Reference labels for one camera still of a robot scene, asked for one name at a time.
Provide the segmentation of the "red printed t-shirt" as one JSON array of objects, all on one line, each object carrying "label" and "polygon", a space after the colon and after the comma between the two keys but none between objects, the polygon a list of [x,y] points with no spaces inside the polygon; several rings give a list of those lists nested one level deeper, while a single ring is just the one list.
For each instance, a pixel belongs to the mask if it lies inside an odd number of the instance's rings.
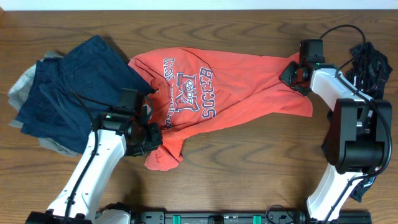
[{"label": "red printed t-shirt", "polygon": [[184,140],[200,133],[282,113],[310,117],[311,101],[281,82],[280,75],[299,56],[287,58],[186,47],[156,49],[129,61],[154,90],[153,122],[162,145],[145,165],[167,171],[183,161]]}]

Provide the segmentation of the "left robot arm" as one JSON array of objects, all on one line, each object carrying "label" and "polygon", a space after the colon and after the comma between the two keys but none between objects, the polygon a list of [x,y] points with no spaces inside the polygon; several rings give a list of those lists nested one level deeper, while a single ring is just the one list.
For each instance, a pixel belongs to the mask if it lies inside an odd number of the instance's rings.
[{"label": "left robot arm", "polygon": [[69,181],[45,212],[31,212],[27,224],[137,223],[121,203],[98,211],[100,199],[117,163],[124,156],[143,156],[162,145],[152,103],[137,90],[121,90],[116,105],[91,117],[91,133]]}]

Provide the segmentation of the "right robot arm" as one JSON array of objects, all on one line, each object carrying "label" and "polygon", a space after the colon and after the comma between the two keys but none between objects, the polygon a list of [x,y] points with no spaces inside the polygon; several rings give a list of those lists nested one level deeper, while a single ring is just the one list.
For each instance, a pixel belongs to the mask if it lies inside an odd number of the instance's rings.
[{"label": "right robot arm", "polygon": [[303,95],[315,93],[333,112],[322,144],[328,165],[307,199],[306,222],[336,223],[356,186],[388,166],[392,106],[362,93],[332,64],[290,62],[280,80]]}]

